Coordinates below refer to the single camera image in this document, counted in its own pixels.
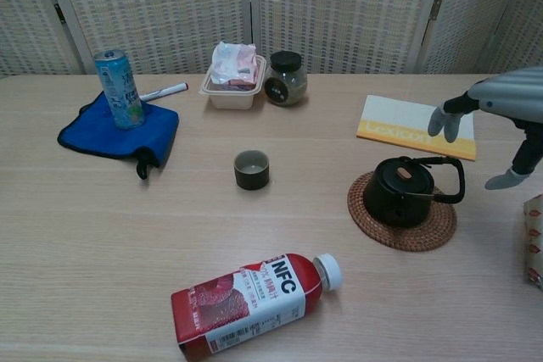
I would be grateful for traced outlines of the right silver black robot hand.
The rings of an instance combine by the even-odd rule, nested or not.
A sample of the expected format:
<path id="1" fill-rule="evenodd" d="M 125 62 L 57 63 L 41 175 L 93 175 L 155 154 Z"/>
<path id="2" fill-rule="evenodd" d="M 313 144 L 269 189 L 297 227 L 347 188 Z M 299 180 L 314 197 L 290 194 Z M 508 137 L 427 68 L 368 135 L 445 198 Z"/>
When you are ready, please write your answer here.
<path id="1" fill-rule="evenodd" d="M 443 132 L 447 142 L 454 142 L 462 117 L 475 110 L 508 118 L 525 134 L 511 167 L 489 179 L 485 188 L 501 190 L 521 184 L 542 160 L 542 68 L 509 71 L 473 84 L 435 108 L 428 134 Z"/>

